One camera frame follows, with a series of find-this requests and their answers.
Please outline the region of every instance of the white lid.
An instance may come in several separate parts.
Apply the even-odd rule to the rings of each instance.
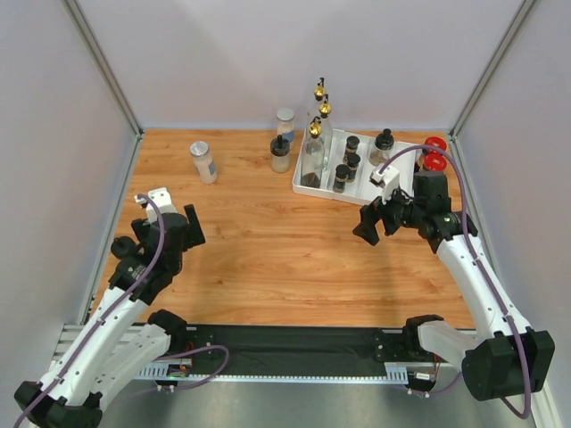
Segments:
[[[283,109],[279,109],[277,111],[277,118],[287,122],[289,120],[293,120],[294,119],[294,111],[292,109],[289,109],[287,107],[284,107]]]
[[[190,154],[195,157],[204,156],[208,153],[208,144],[205,141],[195,141],[193,145],[190,146]]]

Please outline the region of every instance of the black lid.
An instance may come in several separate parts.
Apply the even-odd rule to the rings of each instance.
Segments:
[[[390,150],[394,145],[394,137],[391,130],[386,128],[375,138],[375,146],[381,150]]]
[[[280,134],[271,140],[269,149],[274,156],[286,156],[289,153],[289,141]]]
[[[337,178],[347,178],[349,176],[349,167],[345,164],[337,165],[335,176]]]
[[[359,165],[359,162],[360,156],[357,153],[349,153],[347,155],[347,165],[351,168],[355,168],[357,165]]]
[[[352,149],[356,149],[357,146],[359,145],[359,138],[357,136],[348,136],[347,137],[347,146],[352,148]]]

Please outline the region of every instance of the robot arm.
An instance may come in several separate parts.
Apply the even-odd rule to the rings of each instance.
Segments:
[[[376,169],[371,182],[380,188],[381,195],[361,208],[361,222],[353,233],[375,245],[379,242],[376,231],[379,220],[383,221],[385,235],[394,234],[400,227],[417,229],[450,270],[476,323],[477,339],[473,339],[450,327],[440,317],[412,318],[407,320],[405,328],[414,325],[409,328],[409,333],[413,331],[416,335],[416,345],[461,371],[468,389],[478,400],[523,393],[523,376],[512,330],[468,249],[462,216],[451,210],[446,176],[434,172],[417,173],[414,197],[398,187],[399,173],[390,166],[382,175]],[[553,356],[553,340],[548,332],[534,331],[517,310],[485,257],[482,242],[469,217],[467,222],[468,239],[508,308],[524,344],[532,391],[540,391]]]
[[[147,208],[148,217],[131,224],[139,243],[128,236],[113,241],[112,254],[120,262],[93,316],[39,383],[24,382],[14,394],[22,409],[42,397],[29,414],[29,420],[40,428],[99,425],[103,411],[144,366],[166,353],[185,350],[186,322],[161,310],[150,316],[140,334],[112,355],[123,334],[181,271],[183,252],[205,242],[192,205],[185,206],[185,217],[176,212],[166,188],[151,191],[149,198],[158,207],[164,224],[164,244],[153,269],[122,300],[124,293],[148,270],[161,236],[152,207],[146,206],[145,200],[136,200]],[[103,321],[102,314],[114,305]],[[86,337],[87,345],[74,356]],[[68,370],[60,375],[68,364]]]

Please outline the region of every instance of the white wall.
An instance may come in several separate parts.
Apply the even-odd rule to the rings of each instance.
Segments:
[[[60,0],[0,2],[0,425],[76,322],[134,137]]]
[[[323,75],[337,127],[449,128],[521,0],[79,3],[146,127],[272,128]]]
[[[542,0],[459,136],[510,297],[555,340],[549,383],[571,424],[571,4]]]

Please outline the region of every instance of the wooden table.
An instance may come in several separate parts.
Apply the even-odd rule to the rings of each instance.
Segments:
[[[394,132],[411,143],[432,135],[444,137]],[[401,229],[376,247],[363,242],[352,234],[358,205],[294,193],[294,164],[285,174],[271,170],[273,136],[146,133],[116,235],[133,235],[131,220],[145,216],[134,194],[166,186],[179,212],[194,204],[206,244],[185,254],[183,271],[141,320],[165,308],[191,324],[402,326],[407,317],[438,314],[473,327],[458,287],[416,231]],[[294,160],[301,139],[298,133]],[[219,170],[213,185],[202,184],[194,169],[188,148],[196,140],[211,146]],[[457,209],[459,188],[448,173]],[[97,302],[116,264],[108,258]]]

